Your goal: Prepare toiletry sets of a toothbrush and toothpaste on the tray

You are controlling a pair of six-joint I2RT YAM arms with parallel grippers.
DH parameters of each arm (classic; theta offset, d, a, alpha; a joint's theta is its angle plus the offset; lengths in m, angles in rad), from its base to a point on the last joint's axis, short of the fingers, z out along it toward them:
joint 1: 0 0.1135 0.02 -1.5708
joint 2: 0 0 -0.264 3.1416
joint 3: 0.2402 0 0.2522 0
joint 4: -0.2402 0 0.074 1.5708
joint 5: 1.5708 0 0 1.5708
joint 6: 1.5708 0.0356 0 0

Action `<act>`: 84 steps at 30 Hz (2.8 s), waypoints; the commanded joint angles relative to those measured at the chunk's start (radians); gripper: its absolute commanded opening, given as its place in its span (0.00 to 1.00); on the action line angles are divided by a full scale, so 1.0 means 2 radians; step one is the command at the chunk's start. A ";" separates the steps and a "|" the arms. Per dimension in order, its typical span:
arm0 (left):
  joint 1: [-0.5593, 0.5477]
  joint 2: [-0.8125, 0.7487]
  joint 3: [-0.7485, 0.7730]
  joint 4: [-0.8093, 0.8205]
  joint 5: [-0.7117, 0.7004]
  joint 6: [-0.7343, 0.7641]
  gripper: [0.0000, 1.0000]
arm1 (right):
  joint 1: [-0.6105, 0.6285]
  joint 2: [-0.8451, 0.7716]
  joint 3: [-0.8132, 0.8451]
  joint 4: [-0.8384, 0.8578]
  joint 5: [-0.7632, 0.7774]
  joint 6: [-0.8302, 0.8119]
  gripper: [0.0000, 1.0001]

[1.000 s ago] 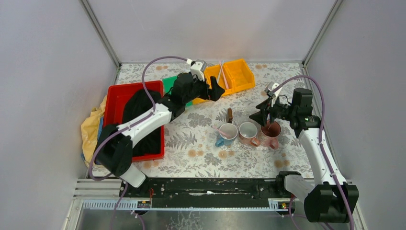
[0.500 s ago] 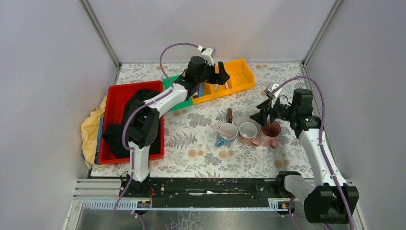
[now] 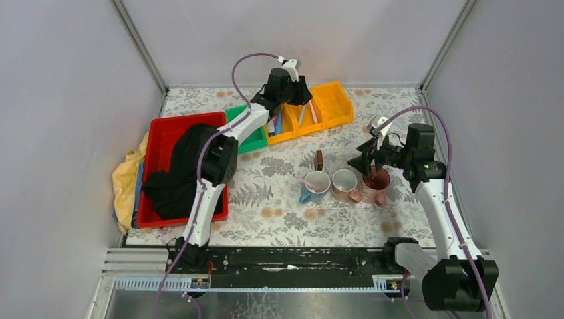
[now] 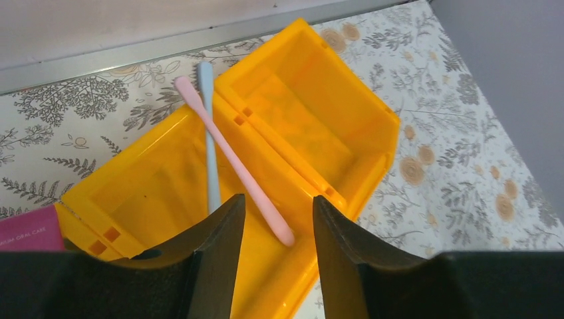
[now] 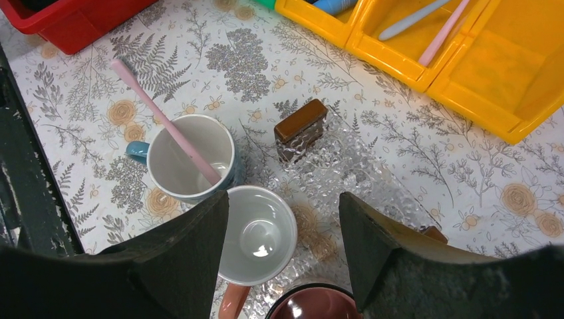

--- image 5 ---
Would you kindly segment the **floral orange-handled mug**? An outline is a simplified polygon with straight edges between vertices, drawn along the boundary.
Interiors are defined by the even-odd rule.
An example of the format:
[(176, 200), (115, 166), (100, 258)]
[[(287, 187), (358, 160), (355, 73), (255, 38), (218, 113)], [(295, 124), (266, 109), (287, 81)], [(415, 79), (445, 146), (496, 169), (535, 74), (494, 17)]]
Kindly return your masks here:
[(252, 286), (277, 276), (297, 245), (297, 222), (288, 204), (258, 186), (230, 189), (227, 230), (218, 274), (227, 281), (219, 318), (238, 318)]

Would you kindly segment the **blue ceramic mug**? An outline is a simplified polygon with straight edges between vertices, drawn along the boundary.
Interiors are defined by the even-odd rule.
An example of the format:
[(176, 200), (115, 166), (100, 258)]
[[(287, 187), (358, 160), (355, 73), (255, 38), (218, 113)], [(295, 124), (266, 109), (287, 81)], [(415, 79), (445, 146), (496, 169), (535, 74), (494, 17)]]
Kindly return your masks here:
[(172, 123), (221, 175), (221, 179), (211, 185), (170, 133), (163, 129), (150, 144), (134, 141), (126, 147), (126, 154), (148, 168), (160, 190), (184, 203), (196, 204), (216, 191), (243, 184), (243, 160), (226, 126), (203, 114), (181, 116)]

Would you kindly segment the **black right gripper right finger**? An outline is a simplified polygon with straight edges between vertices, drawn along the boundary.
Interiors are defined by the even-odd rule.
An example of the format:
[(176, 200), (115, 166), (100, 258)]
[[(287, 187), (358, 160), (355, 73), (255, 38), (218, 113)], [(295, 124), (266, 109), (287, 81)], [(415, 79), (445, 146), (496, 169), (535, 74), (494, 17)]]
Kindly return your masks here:
[(508, 259), (451, 247), (356, 195), (339, 217), (358, 311), (365, 318), (562, 318), (563, 247)]

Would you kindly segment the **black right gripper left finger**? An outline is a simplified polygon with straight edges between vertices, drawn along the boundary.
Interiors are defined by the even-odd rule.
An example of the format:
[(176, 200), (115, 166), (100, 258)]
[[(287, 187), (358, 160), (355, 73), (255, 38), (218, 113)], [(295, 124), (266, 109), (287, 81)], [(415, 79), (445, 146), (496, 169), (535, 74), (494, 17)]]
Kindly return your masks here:
[(1, 317), (208, 318), (228, 213), (219, 191), (97, 255), (1, 247)]

